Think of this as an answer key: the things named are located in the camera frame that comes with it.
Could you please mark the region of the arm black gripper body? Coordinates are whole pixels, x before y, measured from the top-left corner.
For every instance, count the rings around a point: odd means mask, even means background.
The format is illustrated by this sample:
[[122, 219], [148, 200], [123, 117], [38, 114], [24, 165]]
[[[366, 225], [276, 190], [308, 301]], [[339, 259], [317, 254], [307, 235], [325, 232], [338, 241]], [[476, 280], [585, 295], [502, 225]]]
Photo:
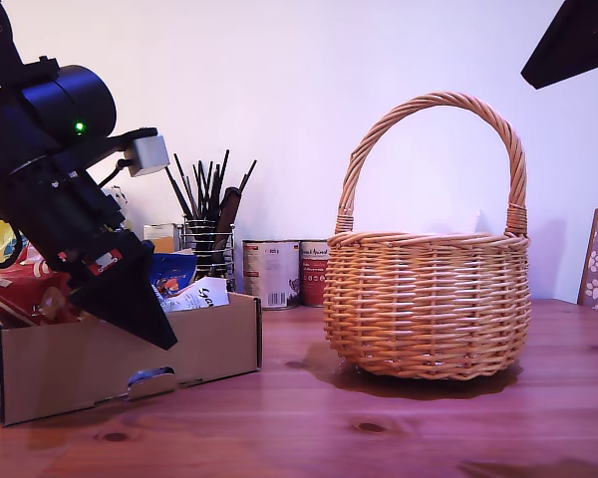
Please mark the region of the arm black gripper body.
[[73, 280], [143, 280], [146, 244], [84, 170], [56, 166], [0, 169], [0, 219]]

